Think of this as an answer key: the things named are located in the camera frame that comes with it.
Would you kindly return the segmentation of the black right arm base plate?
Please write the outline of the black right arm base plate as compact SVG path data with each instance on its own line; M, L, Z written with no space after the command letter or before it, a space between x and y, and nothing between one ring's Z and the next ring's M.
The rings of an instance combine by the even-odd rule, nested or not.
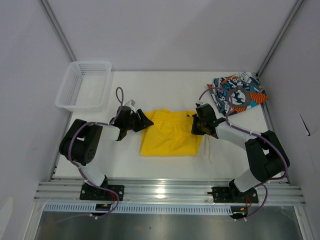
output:
M214 203L257 204L259 202L257 191L254 188L240 192L237 188L214 186L207 194L212 196Z

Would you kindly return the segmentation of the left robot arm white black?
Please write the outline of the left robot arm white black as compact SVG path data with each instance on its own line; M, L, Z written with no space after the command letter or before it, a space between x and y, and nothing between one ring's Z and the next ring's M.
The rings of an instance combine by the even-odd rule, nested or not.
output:
M109 123L74 120L59 145L59 153L73 164L84 178L85 183L92 186L91 194L97 200L108 196L108 179L95 161L103 130L111 141L121 141L128 131L135 133L153 126L154 123L141 109L132 106L119 107L116 116Z

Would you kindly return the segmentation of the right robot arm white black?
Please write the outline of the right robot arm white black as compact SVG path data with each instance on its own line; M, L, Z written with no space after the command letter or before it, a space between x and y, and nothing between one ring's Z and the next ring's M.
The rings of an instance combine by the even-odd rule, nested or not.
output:
M217 118L214 109L208 103L197 103L193 117L191 133L208 135L230 142L246 152L249 169L229 182L228 196L234 202L246 197L254 190L277 174L288 174L290 161L277 137L268 130L256 133L231 124L226 118Z

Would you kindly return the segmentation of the colourful patterned shorts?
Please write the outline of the colourful patterned shorts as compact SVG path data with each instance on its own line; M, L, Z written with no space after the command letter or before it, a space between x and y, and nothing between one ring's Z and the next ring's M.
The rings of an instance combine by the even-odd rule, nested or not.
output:
M223 116L244 112L268 100L258 80L246 72L214 78L207 87L217 110Z

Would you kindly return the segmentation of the yellow shorts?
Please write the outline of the yellow shorts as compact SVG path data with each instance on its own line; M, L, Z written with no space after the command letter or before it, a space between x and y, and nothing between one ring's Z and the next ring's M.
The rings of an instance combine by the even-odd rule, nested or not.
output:
M196 156L204 140L203 154L210 159L209 138L192 134L194 110L169 111L166 108L146 112L153 122L141 133L140 155L144 157Z

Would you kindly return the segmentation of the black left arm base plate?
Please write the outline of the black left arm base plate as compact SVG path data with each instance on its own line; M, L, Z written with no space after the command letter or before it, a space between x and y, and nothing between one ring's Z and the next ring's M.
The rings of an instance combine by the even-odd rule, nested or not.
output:
M123 200L125 193L124 185L109 185L108 188L118 194L120 201ZM87 183L82 185L79 199L88 201L117 201L117 197L114 193L101 190Z

